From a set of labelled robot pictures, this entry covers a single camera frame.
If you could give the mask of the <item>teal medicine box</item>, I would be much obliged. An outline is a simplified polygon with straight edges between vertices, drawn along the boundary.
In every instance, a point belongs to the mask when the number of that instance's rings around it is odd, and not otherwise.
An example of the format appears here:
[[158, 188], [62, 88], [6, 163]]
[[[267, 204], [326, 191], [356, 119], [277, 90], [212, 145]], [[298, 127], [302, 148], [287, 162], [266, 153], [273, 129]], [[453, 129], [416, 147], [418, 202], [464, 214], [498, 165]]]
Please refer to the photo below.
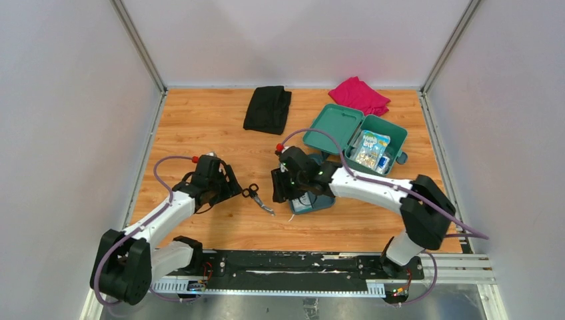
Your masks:
[[[306, 132], [302, 138], [306, 146], [319, 150], [324, 157], [342, 153], [352, 169], [363, 173], [386, 176], [392, 171], [395, 163], [403, 165], [408, 159], [408, 155], [402, 150], [408, 135], [407, 130], [376, 115], [365, 116], [362, 111], [356, 109], [328, 104], [322, 108], [310, 128], [312, 130]], [[391, 138], [384, 152], [390, 156], [391, 163], [384, 175], [355, 163], [349, 157], [362, 130], [388, 135]]]

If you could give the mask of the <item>teal white sachet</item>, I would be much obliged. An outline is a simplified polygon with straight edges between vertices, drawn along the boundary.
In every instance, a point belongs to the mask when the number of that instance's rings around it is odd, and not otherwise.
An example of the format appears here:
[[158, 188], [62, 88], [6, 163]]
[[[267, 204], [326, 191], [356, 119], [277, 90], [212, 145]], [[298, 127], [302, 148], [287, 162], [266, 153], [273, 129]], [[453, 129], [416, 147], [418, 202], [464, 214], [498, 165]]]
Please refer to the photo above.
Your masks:
[[300, 198], [293, 199], [291, 203], [296, 212], [309, 211], [312, 209], [312, 203], [310, 201], [310, 197], [307, 194], [304, 194]]

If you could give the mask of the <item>small white blue bottle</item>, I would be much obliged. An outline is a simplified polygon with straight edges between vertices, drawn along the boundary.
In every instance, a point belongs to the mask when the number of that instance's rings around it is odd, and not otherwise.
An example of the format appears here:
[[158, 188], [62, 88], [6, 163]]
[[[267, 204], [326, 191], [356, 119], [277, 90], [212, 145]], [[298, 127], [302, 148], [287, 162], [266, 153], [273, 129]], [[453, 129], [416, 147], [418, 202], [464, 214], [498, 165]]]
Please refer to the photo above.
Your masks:
[[387, 171], [388, 168], [390, 167], [390, 163], [391, 163], [391, 158], [389, 155], [384, 154], [380, 159], [379, 162], [377, 164], [377, 167], [375, 169], [375, 171], [381, 175], [384, 175]]

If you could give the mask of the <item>light blue mask packet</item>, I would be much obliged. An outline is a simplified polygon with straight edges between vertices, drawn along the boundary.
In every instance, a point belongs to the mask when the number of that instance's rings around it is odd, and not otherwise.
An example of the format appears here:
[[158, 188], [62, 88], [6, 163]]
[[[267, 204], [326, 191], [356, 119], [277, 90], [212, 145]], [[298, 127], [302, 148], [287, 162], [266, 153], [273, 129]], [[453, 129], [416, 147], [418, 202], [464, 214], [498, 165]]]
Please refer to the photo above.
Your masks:
[[376, 171], [390, 142], [391, 138], [388, 135], [362, 130], [354, 142], [349, 157], [355, 163]]

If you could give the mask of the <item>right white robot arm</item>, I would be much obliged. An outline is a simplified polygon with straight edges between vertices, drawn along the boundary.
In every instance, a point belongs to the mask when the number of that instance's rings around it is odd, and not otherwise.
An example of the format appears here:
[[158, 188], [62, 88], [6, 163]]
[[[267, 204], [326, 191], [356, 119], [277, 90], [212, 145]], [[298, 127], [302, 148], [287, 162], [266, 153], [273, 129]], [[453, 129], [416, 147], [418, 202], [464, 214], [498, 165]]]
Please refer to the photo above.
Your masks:
[[439, 249], [455, 217], [454, 205], [428, 176], [389, 179], [334, 161], [318, 164], [295, 146], [277, 145], [275, 153], [280, 163], [271, 172], [275, 202], [312, 193], [318, 197], [356, 199], [401, 216], [404, 231], [387, 243], [380, 260], [381, 271], [389, 278], [404, 273], [410, 260], [425, 249]]

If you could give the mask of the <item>black handled scissors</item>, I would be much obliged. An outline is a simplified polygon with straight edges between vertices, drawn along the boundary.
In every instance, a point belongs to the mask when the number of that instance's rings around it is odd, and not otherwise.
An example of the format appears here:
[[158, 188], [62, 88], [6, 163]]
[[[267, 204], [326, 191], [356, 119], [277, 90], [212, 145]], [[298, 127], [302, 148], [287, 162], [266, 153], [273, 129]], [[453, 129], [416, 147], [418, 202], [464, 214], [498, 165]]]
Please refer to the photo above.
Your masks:
[[264, 204], [259, 197], [258, 191], [259, 186], [256, 183], [251, 183], [248, 187], [242, 190], [242, 196], [244, 198], [251, 198], [262, 210], [266, 211], [271, 216], [275, 216], [275, 211]]

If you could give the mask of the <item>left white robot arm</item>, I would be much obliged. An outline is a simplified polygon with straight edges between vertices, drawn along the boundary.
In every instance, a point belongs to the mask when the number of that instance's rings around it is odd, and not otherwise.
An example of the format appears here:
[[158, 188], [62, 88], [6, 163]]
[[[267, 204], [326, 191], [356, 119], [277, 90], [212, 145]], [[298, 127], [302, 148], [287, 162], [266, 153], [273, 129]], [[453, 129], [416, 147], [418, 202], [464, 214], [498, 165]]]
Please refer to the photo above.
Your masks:
[[162, 240], [180, 223], [214, 205], [242, 193], [232, 167], [209, 153], [190, 157], [194, 171], [176, 185], [165, 186], [165, 200], [138, 222], [123, 230], [109, 229], [100, 240], [90, 279], [90, 287], [104, 306], [119, 303], [136, 305], [153, 283], [182, 269], [197, 275], [204, 267], [203, 245], [178, 236], [167, 246]]

